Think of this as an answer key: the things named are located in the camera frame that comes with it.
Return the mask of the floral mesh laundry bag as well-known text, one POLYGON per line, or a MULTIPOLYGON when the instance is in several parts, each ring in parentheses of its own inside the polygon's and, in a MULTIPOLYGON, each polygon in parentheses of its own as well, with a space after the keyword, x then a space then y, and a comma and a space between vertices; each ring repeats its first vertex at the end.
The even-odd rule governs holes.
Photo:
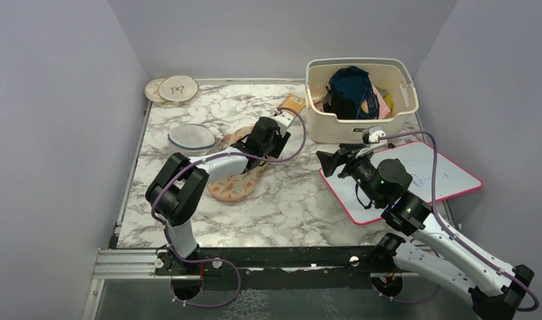
MULTIPOLYGON (((222 151, 237 142, 250 132, 253 126, 245 126, 234 133, 230 133, 216 144, 212 151, 222 151)), ((212 183, 208 183, 206 189, 218 201, 238 202, 244 200, 255 188, 255 184, 266 169, 266 164, 252 169, 248 173, 231 175, 212 183)))

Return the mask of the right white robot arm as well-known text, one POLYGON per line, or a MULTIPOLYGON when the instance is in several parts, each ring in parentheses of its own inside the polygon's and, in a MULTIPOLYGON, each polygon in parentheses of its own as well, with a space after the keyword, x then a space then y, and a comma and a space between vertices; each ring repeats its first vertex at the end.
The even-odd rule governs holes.
POLYGON ((481 319, 512 319, 538 307, 538 302, 521 306, 534 277, 530 268, 492 256, 446 223, 434 206, 409 190, 413 177, 400 160, 374 165, 371 156, 347 149, 317 152, 324 176, 352 178, 371 206, 382 209, 381 217, 392 229, 436 251, 424 253, 388 233, 373 252, 376 268, 389 271, 396 266, 416 273, 465 300, 481 319))

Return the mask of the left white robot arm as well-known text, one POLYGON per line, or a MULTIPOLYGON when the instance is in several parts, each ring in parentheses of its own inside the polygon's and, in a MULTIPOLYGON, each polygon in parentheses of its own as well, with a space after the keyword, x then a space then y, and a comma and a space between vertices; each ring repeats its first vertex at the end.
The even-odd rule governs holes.
POLYGON ((198 243, 193 235, 191 217, 205 187, 231 176, 257 172, 267 163, 278 162, 291 134, 294 116, 280 113, 261 117, 248 134, 223 151, 188 158, 172 154, 145 193, 151 215, 165 228, 169 248, 175 252, 172 264, 180 273, 197 267, 194 251, 198 243))

